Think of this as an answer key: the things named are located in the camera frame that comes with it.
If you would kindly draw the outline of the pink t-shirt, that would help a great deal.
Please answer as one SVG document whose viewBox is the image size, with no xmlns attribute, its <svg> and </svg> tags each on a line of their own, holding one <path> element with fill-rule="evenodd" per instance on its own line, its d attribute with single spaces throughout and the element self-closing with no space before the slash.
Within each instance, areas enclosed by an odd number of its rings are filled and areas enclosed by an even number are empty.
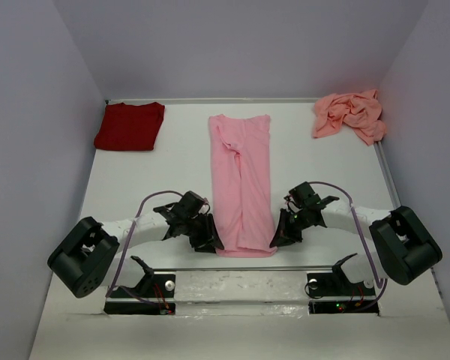
<svg viewBox="0 0 450 360">
<path fill-rule="evenodd" d="M 271 209 L 268 115 L 208 119 L 214 223 L 222 257 L 264 258 L 275 254 Z"/>
</svg>

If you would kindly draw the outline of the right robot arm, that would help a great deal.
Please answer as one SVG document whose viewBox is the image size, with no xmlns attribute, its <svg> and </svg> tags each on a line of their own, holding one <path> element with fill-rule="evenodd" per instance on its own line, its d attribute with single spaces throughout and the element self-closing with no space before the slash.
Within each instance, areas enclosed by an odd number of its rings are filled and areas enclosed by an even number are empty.
<svg viewBox="0 0 450 360">
<path fill-rule="evenodd" d="M 331 288 L 347 294 L 358 283 L 383 288 L 388 281 L 406 286 L 433 268 L 443 252 L 417 214 L 404 205 L 394 210 L 357 206 L 350 195 L 320 197 L 313 182 L 303 182 L 285 196 L 271 247 L 302 241 L 310 227 L 343 230 L 359 237 L 364 249 L 338 260 L 332 267 Z"/>
</svg>

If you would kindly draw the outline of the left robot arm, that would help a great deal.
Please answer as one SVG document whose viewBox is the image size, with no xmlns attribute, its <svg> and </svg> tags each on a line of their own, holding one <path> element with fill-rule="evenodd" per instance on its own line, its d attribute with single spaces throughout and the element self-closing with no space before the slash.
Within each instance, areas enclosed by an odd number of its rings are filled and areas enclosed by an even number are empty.
<svg viewBox="0 0 450 360">
<path fill-rule="evenodd" d="M 108 293 L 123 289 L 144 300 L 155 284 L 155 273 L 140 257 L 129 255 L 134 245 L 162 242 L 185 236 L 196 252 L 216 253 L 224 249 L 208 201 L 193 191 L 171 202 L 125 220 L 99 222 L 84 217 L 51 253 L 47 265 L 78 298 L 100 285 Z"/>
</svg>

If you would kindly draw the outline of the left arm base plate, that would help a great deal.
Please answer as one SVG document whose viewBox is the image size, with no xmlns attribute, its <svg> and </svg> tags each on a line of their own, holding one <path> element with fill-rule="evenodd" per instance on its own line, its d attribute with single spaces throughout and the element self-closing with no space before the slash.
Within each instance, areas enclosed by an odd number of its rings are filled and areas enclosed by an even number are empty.
<svg viewBox="0 0 450 360">
<path fill-rule="evenodd" d="M 176 275 L 158 272 L 144 289 L 119 286 L 106 298 L 104 312 L 109 315 L 172 316 L 176 313 Z"/>
</svg>

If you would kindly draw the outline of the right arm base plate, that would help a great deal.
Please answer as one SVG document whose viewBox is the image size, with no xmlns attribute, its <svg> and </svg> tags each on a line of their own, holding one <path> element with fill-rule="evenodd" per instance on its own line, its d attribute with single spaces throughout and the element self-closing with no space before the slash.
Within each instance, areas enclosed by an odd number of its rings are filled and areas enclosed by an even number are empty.
<svg viewBox="0 0 450 360">
<path fill-rule="evenodd" d="M 379 314 L 374 288 L 364 283 L 340 280 L 332 272 L 307 273 L 304 292 L 309 298 L 308 312 L 319 314 Z"/>
</svg>

